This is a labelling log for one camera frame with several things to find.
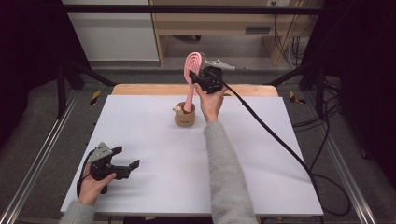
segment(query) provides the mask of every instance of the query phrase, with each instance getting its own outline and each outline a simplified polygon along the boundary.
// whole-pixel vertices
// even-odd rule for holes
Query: gray shirt sleeve
[[[94,213],[93,206],[72,202],[61,218],[60,224],[91,224]]]
[[[224,127],[210,122],[204,135],[214,223],[257,224],[243,170]]]

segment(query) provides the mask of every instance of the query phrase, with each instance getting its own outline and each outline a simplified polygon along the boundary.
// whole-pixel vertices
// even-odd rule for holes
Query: hand
[[[81,184],[81,192],[78,196],[78,202],[82,204],[87,204],[94,206],[96,203],[96,199],[98,198],[100,191],[107,184],[109,184],[114,178],[116,178],[116,174],[113,173],[108,175],[105,179],[97,181],[92,178],[91,173],[91,164],[88,163],[85,166],[84,178]]]
[[[223,87],[221,91],[206,94],[199,84],[195,83],[194,86],[201,98],[201,110],[204,113],[206,123],[218,121],[219,111],[224,99],[224,92],[227,91],[227,88]]]

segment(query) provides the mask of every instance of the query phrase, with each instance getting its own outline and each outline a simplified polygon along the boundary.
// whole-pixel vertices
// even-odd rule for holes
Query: white table surface
[[[262,120],[302,157],[280,97],[244,97]],[[129,179],[114,180],[96,212],[113,216],[210,216],[209,174],[199,109],[195,124],[181,128],[172,108],[185,96],[110,95],[61,212],[77,199],[76,183],[88,153],[101,142],[122,146],[112,159],[126,166],[140,160]],[[219,114],[245,172],[258,216],[321,216],[318,197],[304,168],[248,113],[236,97],[225,97]]]

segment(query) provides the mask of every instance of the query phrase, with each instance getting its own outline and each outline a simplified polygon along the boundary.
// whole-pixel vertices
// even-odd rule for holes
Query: white wall
[[[148,5],[148,0],[63,0],[66,4]],[[149,14],[69,13],[89,61],[159,61]]]

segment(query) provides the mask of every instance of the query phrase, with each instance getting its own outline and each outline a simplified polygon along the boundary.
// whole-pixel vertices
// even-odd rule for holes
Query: pink toy
[[[194,95],[194,85],[192,84],[190,78],[190,71],[194,72],[196,75],[199,74],[201,68],[202,56],[198,52],[193,52],[189,54],[186,58],[186,64],[184,65],[184,78],[186,78],[187,83],[190,85],[189,94],[187,95],[186,104],[184,104],[183,109],[187,112],[191,112],[192,96]]]

